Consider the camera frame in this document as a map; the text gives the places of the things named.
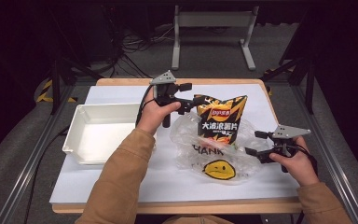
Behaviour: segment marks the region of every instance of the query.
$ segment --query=printed logo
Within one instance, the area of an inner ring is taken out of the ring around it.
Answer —
[[[213,109],[212,116],[213,117],[229,117],[230,110],[222,110],[222,109]]]

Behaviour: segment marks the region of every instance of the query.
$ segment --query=plastic bag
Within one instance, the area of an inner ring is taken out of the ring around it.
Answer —
[[[197,174],[233,183],[247,179],[261,168],[260,161],[244,149],[265,149],[268,143],[255,138],[255,128],[248,120],[242,118],[235,146],[198,136],[199,122],[200,117],[190,112],[172,124],[170,138],[177,147],[179,169],[192,169]]]

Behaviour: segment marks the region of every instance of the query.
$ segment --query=potato chip bag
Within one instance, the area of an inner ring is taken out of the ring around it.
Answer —
[[[197,106],[198,115],[201,117],[198,135],[219,143],[234,145],[246,100],[246,95],[225,101],[205,96],[207,104]]]

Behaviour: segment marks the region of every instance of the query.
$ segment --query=white plastic container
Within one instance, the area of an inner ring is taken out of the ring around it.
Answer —
[[[139,104],[78,105],[62,151],[80,164],[104,164],[135,128]]]

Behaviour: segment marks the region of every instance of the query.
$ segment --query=white table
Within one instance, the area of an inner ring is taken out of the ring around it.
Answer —
[[[90,89],[86,104],[139,103],[149,79],[103,79]],[[246,94],[248,101],[242,115],[256,128],[273,131],[277,126],[274,111],[264,84],[256,79],[178,79],[192,82],[193,90],[178,92],[179,98],[195,93],[209,94],[222,100]],[[172,114],[172,122],[178,117]],[[222,185],[179,170],[175,165],[175,146],[169,141],[170,129],[160,127],[157,150],[141,185],[140,214],[245,214],[298,213],[297,182],[281,171],[278,163],[263,168],[246,181]],[[67,155],[50,203],[57,213],[81,213],[98,179],[101,165],[77,164]]]

